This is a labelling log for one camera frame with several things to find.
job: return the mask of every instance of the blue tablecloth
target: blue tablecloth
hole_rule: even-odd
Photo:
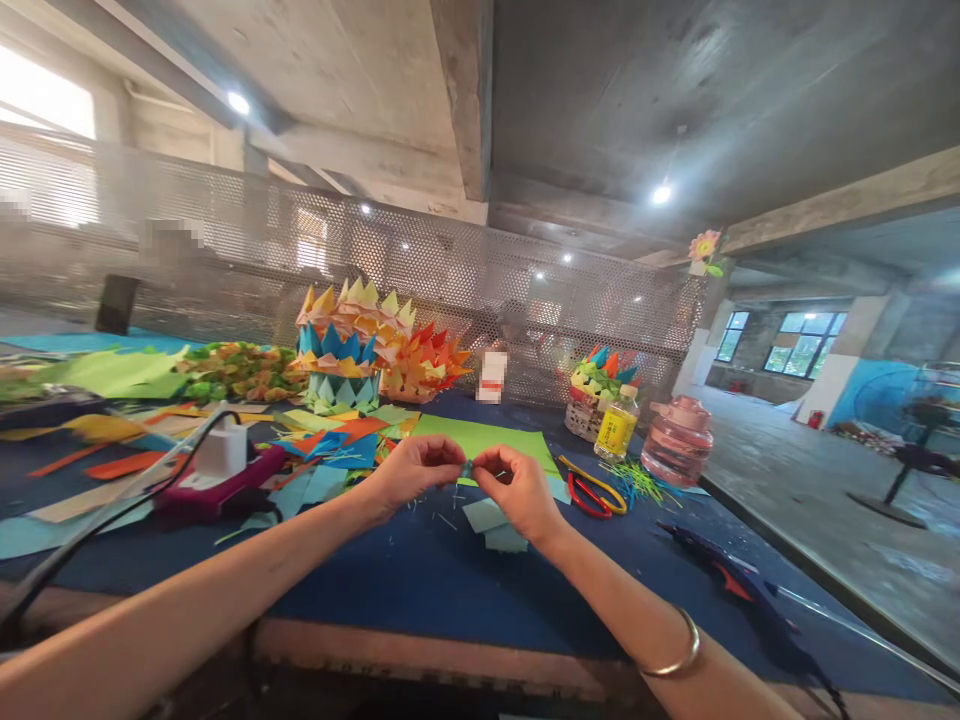
[[[588,472],[602,473],[590,444],[563,427],[559,411],[481,405],[452,391],[424,410],[541,430],[555,452],[564,453]],[[255,428],[255,437],[266,439],[272,434],[266,424]],[[83,468],[130,452],[111,447],[46,478],[25,477],[51,458],[67,454],[73,445],[59,432],[23,443],[0,444],[3,516],[42,507],[95,486],[82,476]],[[458,500],[456,510],[451,488],[430,493],[416,512],[402,509],[386,525],[348,543],[270,613],[580,657],[625,659],[579,594],[537,552],[503,555],[486,550],[482,536],[471,532],[459,509],[479,499],[480,491],[461,487],[458,494],[467,500]],[[561,512],[621,567],[665,599],[687,608],[702,628],[762,678],[793,682],[776,666],[775,658],[765,654],[740,601],[723,592],[716,579],[684,555],[654,521],[689,527],[755,565],[770,581],[851,616],[717,501],[687,497],[682,502],[683,508],[678,509],[669,502],[661,508],[653,501],[639,501],[628,515],[609,521],[588,518],[566,505]],[[434,513],[452,522],[456,530]],[[90,542],[64,568],[56,584],[115,595],[136,593],[224,550],[227,543],[214,547],[214,541],[239,525],[239,521],[224,521],[168,532],[161,519],[151,517]],[[0,579],[22,578],[41,557],[0,563]],[[872,643],[787,600],[777,602],[801,629],[800,642],[841,689],[949,701],[939,686]]]

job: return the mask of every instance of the table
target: table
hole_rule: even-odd
[[[563,427],[560,411],[481,405],[453,391],[424,410],[541,430],[553,450],[588,472],[598,471],[590,444]],[[255,433],[272,435],[266,424]],[[634,438],[632,452],[639,452],[639,443]],[[0,445],[3,516],[86,489],[93,481],[82,476],[84,467],[130,452],[109,447],[47,478],[26,478],[51,457],[71,452],[73,444],[58,432]],[[388,524],[341,548],[271,608],[258,633],[258,651],[267,659],[305,668],[642,701],[645,688],[626,656],[566,580],[535,551],[512,556],[485,550],[482,537],[470,531],[459,510],[481,497],[480,491],[459,488],[467,499],[457,500],[456,510],[452,494],[450,489],[429,494],[416,511],[401,510]],[[821,716],[823,711],[767,656],[738,601],[683,555],[654,521],[689,527],[760,568],[767,579],[852,615],[712,498],[681,502],[682,508],[639,502],[627,516],[610,521],[588,518],[571,506],[562,506],[561,512],[622,567],[687,608],[701,627],[805,714]],[[227,543],[214,547],[214,541],[238,526],[221,522],[171,532],[161,518],[151,517],[97,538],[60,573],[58,587],[45,591],[33,617],[55,625],[76,621],[225,549]],[[23,577],[38,557],[0,563],[0,580]],[[806,649],[845,692],[851,715],[952,715],[943,706],[950,696],[912,668],[828,621],[797,607],[783,609],[800,627]]]

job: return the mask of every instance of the bracelet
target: bracelet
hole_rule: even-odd
[[[687,651],[685,658],[679,662],[675,662],[673,665],[667,665],[663,668],[650,669],[640,667],[638,664],[637,667],[640,668],[640,672],[644,675],[649,675],[650,677],[667,677],[673,675],[690,667],[693,661],[697,659],[697,655],[700,654],[700,631],[697,629],[697,624],[693,622],[693,618],[690,617],[690,614],[682,607],[679,605],[674,605],[674,607],[683,615],[683,619],[687,622],[687,628],[690,630],[690,650]]]

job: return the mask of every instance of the ceiling light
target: ceiling light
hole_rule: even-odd
[[[665,202],[670,200],[671,195],[673,195],[673,188],[664,183],[653,191],[653,195],[650,196],[650,200],[654,205],[663,205]]]
[[[247,116],[250,114],[250,103],[248,103],[247,99],[240,93],[235,93],[232,90],[228,92],[227,102],[230,103],[230,107],[241,115]]]

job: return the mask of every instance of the perforated metal screen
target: perforated metal screen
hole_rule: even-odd
[[[89,320],[104,276],[129,275],[142,280],[139,327],[293,345],[310,283],[363,276],[412,297],[418,320],[464,346],[506,342],[508,397],[566,402],[573,366],[597,343],[640,365],[648,397],[668,394],[700,318],[701,278],[366,207],[0,123],[0,302]]]

